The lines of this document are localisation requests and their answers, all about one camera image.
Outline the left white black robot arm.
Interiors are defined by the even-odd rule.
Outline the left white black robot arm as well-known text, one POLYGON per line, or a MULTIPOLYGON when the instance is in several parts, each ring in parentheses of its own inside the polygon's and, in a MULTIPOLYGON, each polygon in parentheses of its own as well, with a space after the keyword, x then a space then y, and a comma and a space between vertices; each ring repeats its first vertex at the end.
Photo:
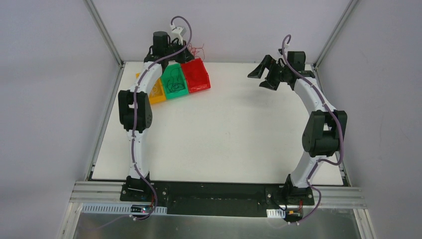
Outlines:
POLYGON ((153 34, 153 44, 144 58, 143 68, 128 90, 118 92, 119 121, 127 132, 130 143, 131 165, 126 178, 125 193, 133 193, 139 201, 147 201, 152 194, 147 180, 149 166, 144 155, 145 139, 152 124, 152 108, 149 100, 156 81, 163 75, 170 61, 186 63, 193 60, 187 52, 188 42, 176 29, 174 38, 164 31, 153 34))

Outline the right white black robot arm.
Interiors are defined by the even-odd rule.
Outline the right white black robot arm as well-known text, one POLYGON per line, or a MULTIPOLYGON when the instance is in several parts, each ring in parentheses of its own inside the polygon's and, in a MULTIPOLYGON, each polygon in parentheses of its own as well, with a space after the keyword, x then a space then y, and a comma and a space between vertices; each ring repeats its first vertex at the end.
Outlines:
POLYGON ((305 69, 306 54, 303 51, 289 51, 287 59, 274 59, 265 55, 258 66, 248 74, 249 78, 260 79, 264 70, 268 74, 260 87, 277 90, 280 83, 287 83, 305 105, 309 119, 302 134, 304 152, 295 168, 288 175, 281 190, 281 197, 289 204, 312 197, 310 186, 314 174, 322 163, 339 166, 329 158, 342 154, 347 113, 337 110, 318 87, 313 71, 305 69))

